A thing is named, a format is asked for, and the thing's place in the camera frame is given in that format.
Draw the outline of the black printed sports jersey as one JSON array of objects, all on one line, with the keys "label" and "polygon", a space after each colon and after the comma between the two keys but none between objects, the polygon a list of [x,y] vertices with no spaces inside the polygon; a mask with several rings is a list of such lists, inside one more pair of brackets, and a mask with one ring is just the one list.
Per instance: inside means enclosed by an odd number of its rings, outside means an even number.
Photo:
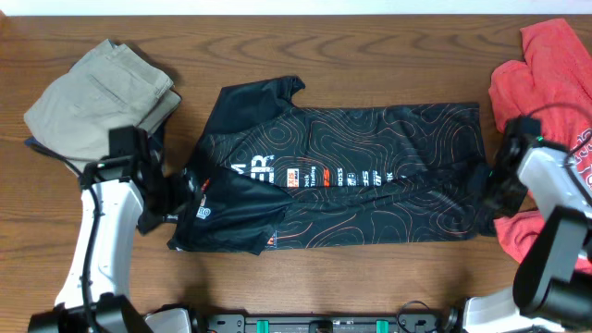
[{"label": "black printed sports jersey", "polygon": [[478,104],[302,107],[303,88],[288,76],[220,91],[184,167],[202,199],[166,217],[169,248],[258,254],[494,234],[494,215],[467,190],[488,166]]}]

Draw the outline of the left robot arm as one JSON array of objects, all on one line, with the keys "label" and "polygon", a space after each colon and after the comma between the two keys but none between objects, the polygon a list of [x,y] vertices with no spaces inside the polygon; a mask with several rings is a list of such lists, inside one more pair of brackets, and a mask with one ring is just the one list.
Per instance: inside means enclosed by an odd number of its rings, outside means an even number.
[{"label": "left robot arm", "polygon": [[195,332],[182,305],[140,314],[130,302],[135,233],[146,234],[202,192],[184,176],[167,177],[148,133],[108,132],[109,152],[78,175],[82,219],[74,257],[52,310],[31,317],[30,332]]}]

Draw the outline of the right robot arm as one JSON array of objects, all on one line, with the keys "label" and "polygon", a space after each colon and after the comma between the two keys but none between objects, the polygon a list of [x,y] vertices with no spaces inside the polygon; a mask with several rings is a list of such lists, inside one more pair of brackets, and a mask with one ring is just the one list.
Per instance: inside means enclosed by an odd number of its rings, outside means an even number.
[{"label": "right robot arm", "polygon": [[575,270],[591,254],[591,191],[572,154],[545,140],[532,117],[510,120],[483,201],[513,216],[531,195],[544,226],[511,287],[452,309],[449,332],[564,332],[591,328],[591,277]]}]

